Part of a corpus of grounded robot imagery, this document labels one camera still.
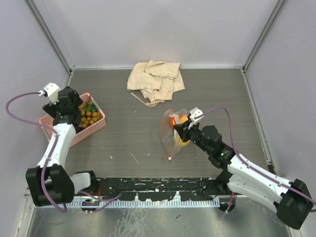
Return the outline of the clear zip top bag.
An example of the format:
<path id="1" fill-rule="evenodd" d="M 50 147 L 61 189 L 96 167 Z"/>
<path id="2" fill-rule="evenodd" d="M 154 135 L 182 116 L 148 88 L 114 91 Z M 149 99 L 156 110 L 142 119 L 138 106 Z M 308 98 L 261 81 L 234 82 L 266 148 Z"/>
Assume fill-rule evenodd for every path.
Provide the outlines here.
<path id="1" fill-rule="evenodd" d="M 181 109 L 175 112 L 173 109 L 169 109 L 164 113 L 160 124 L 160 137 L 166 151 L 168 152 L 169 161 L 171 161 L 172 157 L 183 149 L 183 147 L 175 146 L 174 138 L 179 137 L 179 134 L 170 123 L 172 117 L 181 116 L 188 117 L 188 111 L 186 109 Z"/>

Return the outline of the fake brown longan bunch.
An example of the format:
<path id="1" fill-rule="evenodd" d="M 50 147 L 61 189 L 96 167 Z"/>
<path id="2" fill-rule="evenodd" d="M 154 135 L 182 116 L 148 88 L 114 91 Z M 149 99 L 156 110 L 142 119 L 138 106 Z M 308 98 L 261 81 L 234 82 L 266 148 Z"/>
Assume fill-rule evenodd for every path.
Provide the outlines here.
<path id="1" fill-rule="evenodd" d="M 101 112 L 93 102 L 92 97 L 88 96 L 79 106 L 81 113 L 80 127 L 86 129 L 101 120 Z"/>

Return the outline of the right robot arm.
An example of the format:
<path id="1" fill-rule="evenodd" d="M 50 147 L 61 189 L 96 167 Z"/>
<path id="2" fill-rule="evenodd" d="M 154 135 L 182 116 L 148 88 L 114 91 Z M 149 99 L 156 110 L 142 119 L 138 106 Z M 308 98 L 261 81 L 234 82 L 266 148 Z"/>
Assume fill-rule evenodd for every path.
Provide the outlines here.
<path id="1" fill-rule="evenodd" d="M 182 141 L 192 141 L 222 172 L 217 177 L 217 190 L 245 195 L 268 207 L 280 221 L 298 230 L 313 206 L 307 185 L 299 180 L 289 181 L 250 162 L 222 141 L 215 126 L 190 126 L 189 121 L 174 125 Z"/>

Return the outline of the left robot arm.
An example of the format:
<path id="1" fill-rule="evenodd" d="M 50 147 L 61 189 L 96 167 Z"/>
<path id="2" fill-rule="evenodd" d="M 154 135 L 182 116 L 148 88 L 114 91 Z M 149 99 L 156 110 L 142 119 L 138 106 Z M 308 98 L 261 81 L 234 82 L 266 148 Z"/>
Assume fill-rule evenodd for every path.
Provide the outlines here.
<path id="1" fill-rule="evenodd" d="M 51 82 L 40 91 L 40 95 L 50 99 L 43 110 L 53 117 L 53 133 L 40 162 L 26 172 L 26 180 L 35 206 L 70 203 L 79 191 L 88 196 L 95 195 L 99 190 L 99 184 L 92 170 L 72 176 L 65 171 L 71 142 L 75 135 L 82 131 L 79 107 L 83 101 L 70 87 L 60 89 Z"/>

